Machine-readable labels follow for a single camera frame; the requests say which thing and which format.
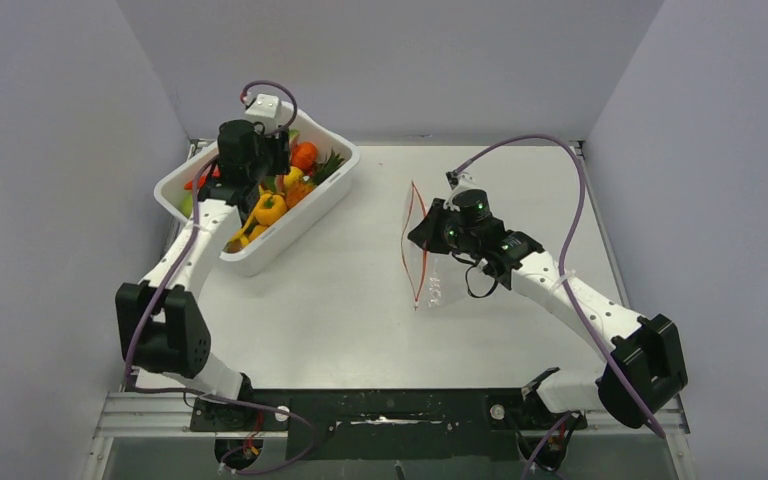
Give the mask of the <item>clear zip bag red zipper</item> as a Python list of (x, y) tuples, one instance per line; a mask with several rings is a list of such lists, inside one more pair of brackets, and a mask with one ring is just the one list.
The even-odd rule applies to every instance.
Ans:
[(430, 203), (414, 181), (409, 183), (400, 221), (400, 260), (414, 311), (447, 307), (467, 298), (466, 266), (449, 255), (429, 253), (408, 239), (429, 211)]

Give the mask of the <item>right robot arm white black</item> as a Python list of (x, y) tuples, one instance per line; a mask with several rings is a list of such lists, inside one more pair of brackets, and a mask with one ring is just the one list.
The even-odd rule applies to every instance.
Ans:
[(522, 411), (545, 427), (561, 413), (602, 410), (629, 428), (651, 426), (654, 414), (688, 383), (677, 326), (628, 309), (562, 269), (527, 234), (505, 227), (485, 191), (436, 199), (406, 233), (422, 253), (453, 256), (542, 307), (605, 360), (602, 369), (550, 367), (523, 389)]

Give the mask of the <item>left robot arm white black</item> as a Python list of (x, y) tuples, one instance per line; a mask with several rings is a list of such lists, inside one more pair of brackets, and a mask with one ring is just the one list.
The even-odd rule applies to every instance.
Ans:
[(198, 296), (257, 205), (262, 181), (289, 171), (288, 129), (231, 120), (209, 152), (193, 175), (191, 214), (172, 246), (140, 281), (117, 290), (117, 324), (127, 374), (139, 368), (203, 399), (248, 404), (250, 380), (213, 354)]

